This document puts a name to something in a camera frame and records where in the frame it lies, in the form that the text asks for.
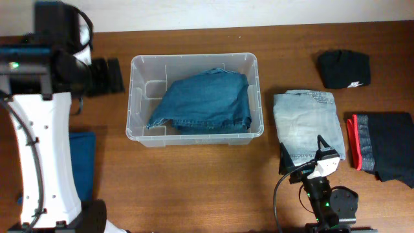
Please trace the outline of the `teal blue shirt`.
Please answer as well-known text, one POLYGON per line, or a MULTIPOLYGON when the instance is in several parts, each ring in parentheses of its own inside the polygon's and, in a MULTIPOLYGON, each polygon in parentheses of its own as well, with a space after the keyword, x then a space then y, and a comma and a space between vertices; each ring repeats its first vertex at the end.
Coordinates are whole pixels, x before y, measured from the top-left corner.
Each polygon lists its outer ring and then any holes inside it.
POLYGON ((93 199, 96 136, 93 132, 69 133, 72 172, 81 201, 93 199))

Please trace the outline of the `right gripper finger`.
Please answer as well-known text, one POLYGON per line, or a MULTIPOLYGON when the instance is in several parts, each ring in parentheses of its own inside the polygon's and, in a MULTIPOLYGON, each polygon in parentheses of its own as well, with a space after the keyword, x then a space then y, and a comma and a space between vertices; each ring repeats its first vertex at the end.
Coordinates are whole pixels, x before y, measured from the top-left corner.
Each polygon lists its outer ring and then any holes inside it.
POLYGON ((280 143, 279 147, 280 147, 279 174, 286 175, 295 168, 295 165, 284 143, 280 143))
POLYGON ((321 135, 317 136, 318 139, 318 149, 320 151, 329 151, 330 145, 324 140, 324 138, 321 135))

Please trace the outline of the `dark blue jeans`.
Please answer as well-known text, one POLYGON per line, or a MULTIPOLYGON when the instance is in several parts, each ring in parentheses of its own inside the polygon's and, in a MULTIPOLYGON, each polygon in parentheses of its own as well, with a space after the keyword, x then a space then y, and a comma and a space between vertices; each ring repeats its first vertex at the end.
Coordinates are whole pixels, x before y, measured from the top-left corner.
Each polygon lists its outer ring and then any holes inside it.
POLYGON ((185 135, 246 133, 252 117, 245 74, 214 68, 171 84, 147 128, 170 124, 185 135))

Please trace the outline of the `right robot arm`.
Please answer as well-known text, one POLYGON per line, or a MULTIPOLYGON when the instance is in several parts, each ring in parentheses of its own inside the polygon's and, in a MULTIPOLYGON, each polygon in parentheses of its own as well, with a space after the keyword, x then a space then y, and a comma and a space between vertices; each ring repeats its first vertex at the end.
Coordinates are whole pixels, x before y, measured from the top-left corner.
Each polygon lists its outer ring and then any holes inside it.
POLYGON ((327 176, 334 173, 340 162, 339 153, 322 136, 318 136, 318 150, 310 161, 296 166, 284 144, 280 144, 279 174, 290 184, 301 183, 316 218, 305 225, 306 232, 350 232, 356 223, 358 194, 347 187, 331 187, 327 176))

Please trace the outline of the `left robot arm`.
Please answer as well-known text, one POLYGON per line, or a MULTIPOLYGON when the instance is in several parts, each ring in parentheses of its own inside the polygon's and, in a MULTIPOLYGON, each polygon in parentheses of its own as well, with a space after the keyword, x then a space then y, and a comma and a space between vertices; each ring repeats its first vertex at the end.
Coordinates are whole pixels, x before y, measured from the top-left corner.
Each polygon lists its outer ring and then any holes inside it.
POLYGON ((77 193, 69 141, 73 99, 122 93, 119 62, 92 59, 93 23, 62 1, 34 4, 34 32, 1 47, 1 106, 13 123, 23 178, 12 232, 118 232, 101 199, 77 193))

